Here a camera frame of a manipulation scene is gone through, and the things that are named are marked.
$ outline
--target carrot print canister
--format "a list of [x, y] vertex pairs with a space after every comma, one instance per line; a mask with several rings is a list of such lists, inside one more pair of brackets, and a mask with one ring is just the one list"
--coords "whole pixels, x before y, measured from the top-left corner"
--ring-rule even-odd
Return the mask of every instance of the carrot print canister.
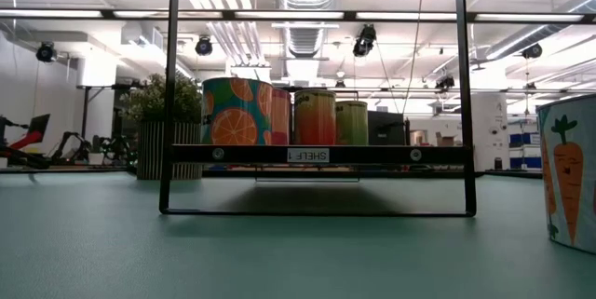
[[295, 93], [294, 142], [300, 145], [335, 144], [335, 93], [319, 89]]
[[203, 82], [203, 144], [271, 144], [273, 87], [257, 80], [214, 78]]
[[366, 102], [346, 101], [335, 104], [338, 145], [369, 144], [369, 112]]
[[549, 236], [596, 253], [596, 95], [537, 108]]
[[271, 136], [273, 145], [288, 145], [290, 142], [290, 93], [273, 89], [271, 105]]

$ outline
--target shelf 1 label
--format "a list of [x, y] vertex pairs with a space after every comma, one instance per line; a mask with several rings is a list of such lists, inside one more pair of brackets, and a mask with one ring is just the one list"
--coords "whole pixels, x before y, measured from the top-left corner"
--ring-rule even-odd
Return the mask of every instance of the shelf 1 label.
[[290, 148], [288, 163], [329, 163], [329, 148]]

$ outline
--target shelving unit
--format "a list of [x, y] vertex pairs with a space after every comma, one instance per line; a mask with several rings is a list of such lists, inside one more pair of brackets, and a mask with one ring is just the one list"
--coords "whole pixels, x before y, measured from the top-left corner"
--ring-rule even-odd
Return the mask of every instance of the shelving unit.
[[[173, 102], [175, 87], [176, 41], [179, 19], [179, 0], [169, 0], [168, 14], [168, 58], [166, 69], [166, 100], [164, 129], [164, 157], [159, 193], [159, 210], [164, 214], [192, 215], [300, 215], [300, 216], [420, 216], [420, 217], [471, 217], [476, 214], [476, 186], [472, 141], [472, 112], [470, 105], [470, 84], [468, 69], [466, 0], [456, 0], [456, 25], [460, 68], [460, 95], [463, 146], [454, 147], [416, 147], [416, 146], [220, 146], [220, 145], [177, 145], [173, 144]], [[288, 17], [300, 11], [284, 10]], [[357, 12], [342, 13], [342, 21], [357, 20]], [[222, 16], [215, 20], [240, 20]], [[280, 20], [271, 16], [261, 20]], [[312, 21], [304, 16], [289, 21]], [[386, 20], [387, 22], [408, 22], [410, 20]], [[233, 212], [173, 209], [169, 205], [172, 164], [177, 162], [196, 162], [204, 164], [286, 164], [309, 163], [316, 165], [463, 165], [465, 209], [458, 212]]]

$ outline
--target carrot illustration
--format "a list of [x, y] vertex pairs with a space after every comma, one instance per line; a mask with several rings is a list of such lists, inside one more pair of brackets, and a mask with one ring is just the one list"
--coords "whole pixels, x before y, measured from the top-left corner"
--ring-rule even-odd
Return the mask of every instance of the carrot illustration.
[[567, 230], [571, 238], [571, 245], [576, 242], [577, 216], [579, 214], [579, 197], [584, 170], [584, 155], [581, 147], [573, 142], [567, 142], [565, 133], [577, 126], [577, 121], [567, 121], [563, 115], [561, 121], [555, 119], [552, 132], [561, 135], [562, 143], [555, 147], [555, 169], [561, 190], [562, 206], [567, 220]]
[[547, 141], [542, 138], [542, 178], [544, 186], [547, 188], [547, 208], [552, 215], [557, 211], [557, 202], [555, 200], [555, 190], [552, 188], [552, 174], [550, 173], [549, 153], [547, 150]]

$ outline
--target green table surface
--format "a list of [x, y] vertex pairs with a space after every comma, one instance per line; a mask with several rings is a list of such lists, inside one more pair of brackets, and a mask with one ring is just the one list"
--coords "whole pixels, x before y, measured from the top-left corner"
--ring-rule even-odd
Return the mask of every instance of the green table surface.
[[[126, 173], [0, 175], [0, 298], [593, 298], [542, 182], [477, 180], [474, 219], [196, 217]], [[459, 211], [459, 180], [175, 183], [205, 209]]]

